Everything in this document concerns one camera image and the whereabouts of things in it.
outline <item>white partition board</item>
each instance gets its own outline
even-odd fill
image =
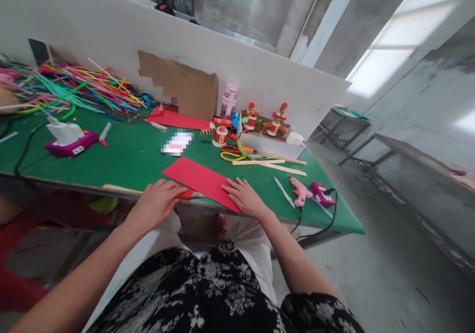
[[[255,102],[270,117],[283,102],[290,124],[307,139],[350,83],[128,0],[0,0],[0,52],[34,64],[28,38],[52,45],[68,60],[111,67],[145,92],[158,89],[139,76],[142,49],[239,86],[237,108]],[[217,112],[221,108],[218,101]]]

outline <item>forearm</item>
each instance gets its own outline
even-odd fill
[[[143,237],[124,225],[61,281],[11,332],[80,332],[117,268]]]
[[[335,290],[274,213],[264,216],[260,222],[277,254],[290,292],[318,292],[337,297]]]

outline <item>floral pattern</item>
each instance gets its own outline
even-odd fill
[[[230,240],[197,259],[170,248],[127,279],[89,332],[363,332],[335,297],[290,294],[279,309]]]

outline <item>black cable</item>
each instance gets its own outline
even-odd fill
[[[23,176],[22,174],[20,174],[20,166],[21,164],[23,163],[23,161],[25,160],[25,157],[28,153],[28,150],[30,149],[30,145],[31,145],[31,140],[33,138],[33,135],[39,130],[41,129],[43,126],[45,126],[46,124],[49,124],[49,123],[43,123],[43,124],[40,124],[39,126],[37,126],[36,128],[34,128],[31,133],[29,134],[28,136],[28,139],[26,140],[26,145],[25,145],[25,148],[23,149],[23,152],[22,154],[20,155],[20,158],[18,159],[18,161],[16,162],[16,165],[15,165],[15,168],[13,170],[13,173],[15,174],[15,176],[22,180],[27,186],[29,186],[33,192],[35,193],[35,195],[43,202],[45,203],[46,200],[43,198],[43,196],[40,194],[40,191],[38,190],[38,187],[36,187],[36,185],[31,182],[28,178],[26,178],[25,176]],[[15,218],[12,219],[11,221],[9,221],[8,223],[4,223],[4,224],[0,224],[0,228],[1,227],[6,227],[6,226],[9,226],[10,224],[13,224],[13,223],[16,223],[16,222],[19,222],[19,221],[22,221],[23,219],[26,219],[30,216],[32,216],[35,212],[34,211],[31,211],[31,213],[25,217],[22,217],[21,219],[15,221]]]
[[[299,215],[299,217],[298,217],[297,225],[295,226],[295,228],[292,229],[292,231],[290,232],[290,234],[292,234],[293,232],[295,232],[295,229],[297,229],[297,227],[300,225],[300,222],[302,221],[302,207],[298,207],[298,211],[300,212],[300,215]]]
[[[338,202],[338,192],[337,192],[335,189],[329,189],[329,190],[326,190],[326,191],[323,192],[324,195],[329,195],[329,194],[331,194],[333,191],[335,192],[335,207],[333,208],[333,218],[332,218],[332,221],[330,222],[330,224],[328,224],[328,226],[327,226],[326,228],[320,230],[319,232],[298,237],[298,238],[296,239],[297,241],[298,241],[299,239],[301,239],[301,238],[319,236],[321,233],[326,232],[328,229],[330,229],[330,228],[332,227],[332,225],[333,225],[333,223],[334,223],[334,221],[335,221],[336,203]]]

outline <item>white box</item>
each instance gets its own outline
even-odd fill
[[[288,132],[296,132],[292,125],[289,126]],[[244,146],[248,146],[254,149],[254,151],[261,151],[272,155],[280,155],[292,160],[297,160],[298,157],[307,148],[305,143],[300,146],[291,145],[288,143],[279,142],[269,139],[267,137],[259,137],[251,134],[247,134],[242,131],[242,122],[239,117],[239,125],[237,127],[237,136],[241,139],[241,143]]]

